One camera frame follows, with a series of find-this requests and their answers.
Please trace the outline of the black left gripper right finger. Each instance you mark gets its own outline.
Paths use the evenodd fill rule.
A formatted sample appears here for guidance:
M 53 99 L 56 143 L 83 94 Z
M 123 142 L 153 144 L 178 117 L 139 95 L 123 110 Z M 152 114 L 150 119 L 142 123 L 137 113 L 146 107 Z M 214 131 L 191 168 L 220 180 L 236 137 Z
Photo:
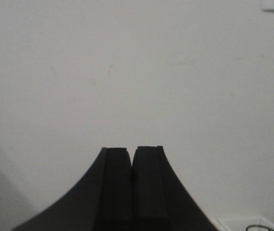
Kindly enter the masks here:
M 133 164 L 136 231 L 215 231 L 172 169 L 163 147 L 139 146 Z

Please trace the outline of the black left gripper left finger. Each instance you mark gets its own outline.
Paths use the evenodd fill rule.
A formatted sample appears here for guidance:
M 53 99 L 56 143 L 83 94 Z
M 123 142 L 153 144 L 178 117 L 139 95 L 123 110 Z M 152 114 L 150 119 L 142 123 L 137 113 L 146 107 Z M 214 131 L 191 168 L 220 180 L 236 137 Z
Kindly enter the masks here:
M 102 148 L 62 198 L 16 231 L 132 230 L 131 162 L 126 148 Z

